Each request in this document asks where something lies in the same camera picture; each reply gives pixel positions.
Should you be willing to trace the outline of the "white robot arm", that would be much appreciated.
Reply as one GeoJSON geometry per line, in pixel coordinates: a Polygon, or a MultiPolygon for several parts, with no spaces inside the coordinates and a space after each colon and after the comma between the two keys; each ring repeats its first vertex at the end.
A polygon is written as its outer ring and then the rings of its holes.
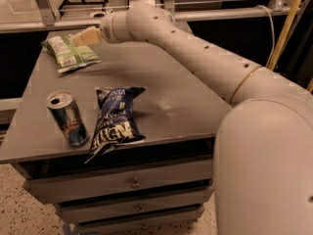
{"type": "Polygon", "coordinates": [[[283,76],[175,26],[142,1],[72,38],[147,42],[232,105],[213,159],[218,235],[313,235],[313,96],[283,76]]]}

